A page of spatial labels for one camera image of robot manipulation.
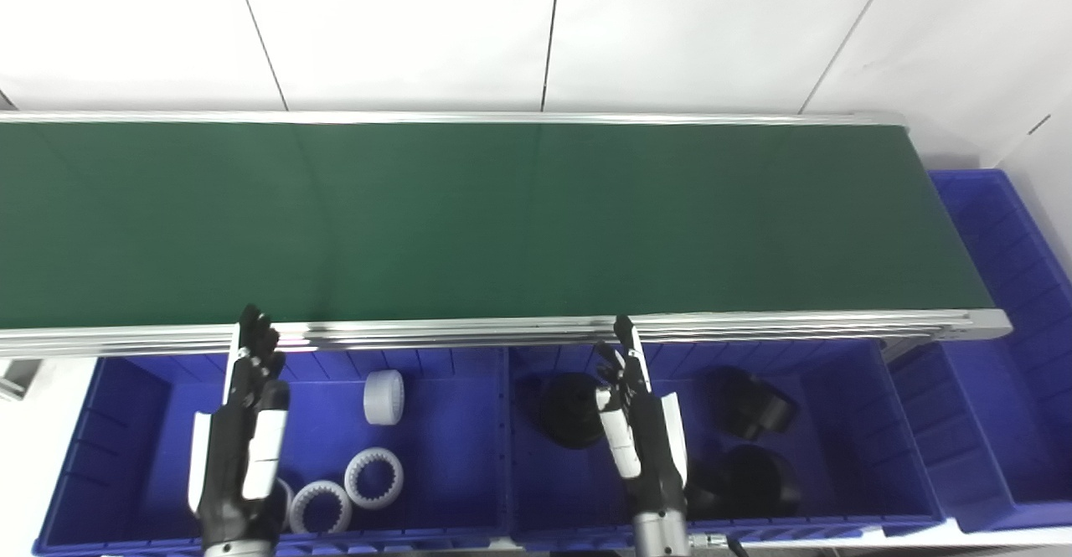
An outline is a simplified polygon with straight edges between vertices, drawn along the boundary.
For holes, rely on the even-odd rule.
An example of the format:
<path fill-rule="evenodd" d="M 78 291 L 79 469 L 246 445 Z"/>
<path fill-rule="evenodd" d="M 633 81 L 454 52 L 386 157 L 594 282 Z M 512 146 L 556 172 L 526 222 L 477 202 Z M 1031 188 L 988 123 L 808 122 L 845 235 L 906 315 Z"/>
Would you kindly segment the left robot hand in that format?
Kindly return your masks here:
<path fill-rule="evenodd" d="M 273 556 L 286 515 L 279 462 L 291 413 L 285 353 L 271 318 L 245 305 L 234 325 L 221 405 L 195 413 L 188 507 L 204 556 Z"/>

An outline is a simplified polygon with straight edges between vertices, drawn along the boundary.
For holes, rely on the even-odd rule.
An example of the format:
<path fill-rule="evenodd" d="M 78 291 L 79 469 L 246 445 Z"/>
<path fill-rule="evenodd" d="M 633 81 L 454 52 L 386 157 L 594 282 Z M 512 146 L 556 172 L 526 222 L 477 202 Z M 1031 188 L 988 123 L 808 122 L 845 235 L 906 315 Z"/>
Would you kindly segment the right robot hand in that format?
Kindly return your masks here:
<path fill-rule="evenodd" d="M 678 393 L 658 395 L 647 373 L 639 329 L 620 314 L 613 325 L 619 347 L 595 346 L 602 362 L 594 401 L 604 436 L 632 515 L 683 515 L 687 511 L 687 446 Z"/>

